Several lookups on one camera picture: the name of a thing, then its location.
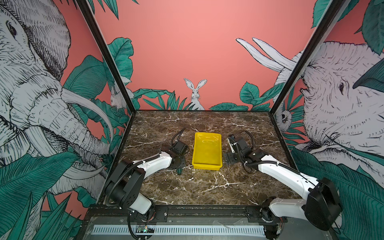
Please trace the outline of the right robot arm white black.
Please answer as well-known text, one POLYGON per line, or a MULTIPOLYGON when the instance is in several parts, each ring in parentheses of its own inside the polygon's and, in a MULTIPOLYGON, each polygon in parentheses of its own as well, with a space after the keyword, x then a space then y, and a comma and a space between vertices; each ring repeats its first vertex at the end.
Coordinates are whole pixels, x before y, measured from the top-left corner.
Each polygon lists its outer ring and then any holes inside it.
POLYGON ((336 227, 343 207, 335 184, 327 179, 301 173, 283 164, 262 149, 249 146, 242 137, 228 137, 231 151, 226 159, 251 170, 269 175, 300 196, 298 200, 272 198, 264 209, 274 217, 303 219, 322 231, 336 227))

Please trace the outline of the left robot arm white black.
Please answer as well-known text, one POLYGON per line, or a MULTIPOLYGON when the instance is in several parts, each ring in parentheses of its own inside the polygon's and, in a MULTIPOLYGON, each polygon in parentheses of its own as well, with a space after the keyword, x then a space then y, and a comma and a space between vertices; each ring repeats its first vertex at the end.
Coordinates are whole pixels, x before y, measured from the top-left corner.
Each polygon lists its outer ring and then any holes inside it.
POLYGON ((181 170, 188 151, 187 145, 176 144, 142 160, 120 162, 103 188, 106 206, 137 212, 144 222, 150 221, 156 215, 155 204, 140 193, 144 180, 164 169, 181 170))

